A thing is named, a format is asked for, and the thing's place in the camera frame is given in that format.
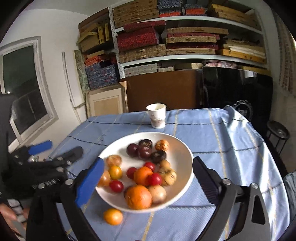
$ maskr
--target window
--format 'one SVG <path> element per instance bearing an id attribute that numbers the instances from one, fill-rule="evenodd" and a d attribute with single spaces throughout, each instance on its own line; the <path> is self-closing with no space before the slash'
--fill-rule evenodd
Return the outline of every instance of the window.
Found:
<path id="1" fill-rule="evenodd" d="M 32 141 L 57 120 L 45 81 L 40 36 L 0 48 L 0 88 L 2 94 L 17 98 L 10 119 L 12 149 Z"/>

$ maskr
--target tablecloth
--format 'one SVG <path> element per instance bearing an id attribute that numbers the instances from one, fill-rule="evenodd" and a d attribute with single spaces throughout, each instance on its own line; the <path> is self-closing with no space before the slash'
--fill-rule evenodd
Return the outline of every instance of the tablecloth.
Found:
<path id="1" fill-rule="evenodd" d="M 75 178 L 113 141 L 145 131 L 159 131 L 179 138 L 194 157 L 200 156 L 221 178 L 245 186 L 258 183 L 268 211 L 272 240 L 277 240 L 287 228 L 287 194 L 274 160 L 251 123 L 230 106 L 167 111 L 163 129 L 153 129 L 146 112 L 91 117 L 69 134 L 51 157 L 81 146 L 83 157 L 68 169 L 69 175 Z M 76 240 L 62 205 L 57 206 L 65 231 Z M 154 213 L 124 213 L 121 225 L 110 226 L 104 222 L 103 212 L 108 208 L 96 192 L 82 208 L 102 241 L 196 240 L 215 210 L 195 177 L 187 192 L 169 207 Z M 238 205 L 233 208 L 220 240 L 228 237 L 237 211 Z"/>

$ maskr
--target stool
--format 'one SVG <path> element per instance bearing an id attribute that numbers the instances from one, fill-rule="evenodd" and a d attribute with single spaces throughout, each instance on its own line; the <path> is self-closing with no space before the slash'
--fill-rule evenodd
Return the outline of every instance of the stool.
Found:
<path id="1" fill-rule="evenodd" d="M 270 139 L 271 134 L 275 135 L 279 139 L 275 146 L 275 149 L 277 148 L 280 140 L 285 141 L 281 148 L 281 151 L 279 152 L 279 155 L 280 155 L 287 140 L 290 138 L 290 133 L 286 127 L 284 127 L 281 123 L 274 120 L 270 120 L 267 122 L 267 128 L 270 131 L 268 139 Z"/>

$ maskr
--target white shelf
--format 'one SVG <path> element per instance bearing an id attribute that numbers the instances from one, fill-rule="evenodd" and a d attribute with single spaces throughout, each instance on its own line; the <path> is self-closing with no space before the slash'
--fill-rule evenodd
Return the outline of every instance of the white shelf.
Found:
<path id="1" fill-rule="evenodd" d="M 143 63 L 157 62 L 157 61 L 164 61 L 164 60 L 174 60 L 174 59 L 218 59 L 218 60 L 233 61 L 237 63 L 249 64 L 256 67 L 266 68 L 265 64 L 261 64 L 251 60 L 245 60 L 242 58 L 235 58 L 235 57 L 222 56 L 222 55 L 212 55 L 212 54 L 165 55 L 160 57 L 144 58 L 144 59 L 129 61 L 129 62 L 121 63 L 121 65 L 122 67 L 128 67 L 136 64 L 143 64 Z"/>
<path id="2" fill-rule="evenodd" d="M 171 21 L 171 20 L 203 20 L 203 21 L 212 21 L 212 22 L 219 22 L 219 23 L 226 23 L 226 24 L 230 24 L 230 25 L 234 25 L 234 26 L 238 26 L 241 28 L 245 28 L 247 30 L 253 31 L 255 33 L 258 34 L 263 34 L 262 31 L 252 28 L 248 25 L 244 25 L 242 23 L 238 23 L 235 21 L 231 21 L 231 20 L 227 20 L 227 19 L 223 19 L 223 18 L 215 18 L 215 17 L 208 17 L 208 16 L 171 16 L 171 17 L 162 17 L 162 18 L 153 18 L 153 19 L 148 19 L 148 20 L 144 20 L 144 21 L 140 21 L 141 22 L 150 22 L 150 21 L 160 21 L 160 20 L 164 20 L 164 21 Z M 121 28 L 117 28 L 115 29 L 116 32 L 120 32 L 123 31 L 123 27 Z"/>

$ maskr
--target red cherry tomato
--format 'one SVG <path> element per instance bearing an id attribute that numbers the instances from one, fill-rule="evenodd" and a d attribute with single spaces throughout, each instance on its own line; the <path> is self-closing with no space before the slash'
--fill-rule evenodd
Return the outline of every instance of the red cherry tomato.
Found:
<path id="1" fill-rule="evenodd" d="M 152 163 L 152 162 L 146 162 L 146 163 L 144 164 L 144 167 L 148 167 L 148 168 L 151 169 L 151 171 L 153 171 L 153 172 L 154 172 L 154 170 L 155 170 L 155 164 Z"/>
<path id="2" fill-rule="evenodd" d="M 126 171 L 126 175 L 128 176 L 129 179 L 133 180 L 133 173 L 137 170 L 135 167 L 131 167 Z"/>
<path id="3" fill-rule="evenodd" d="M 118 180 L 111 181 L 109 184 L 109 187 L 113 192 L 117 192 L 117 193 L 122 192 L 123 190 L 123 184 L 121 181 L 118 181 Z"/>
<path id="4" fill-rule="evenodd" d="M 161 175 L 158 173 L 153 173 L 152 175 L 148 176 L 148 182 L 151 186 L 160 185 L 162 181 Z"/>

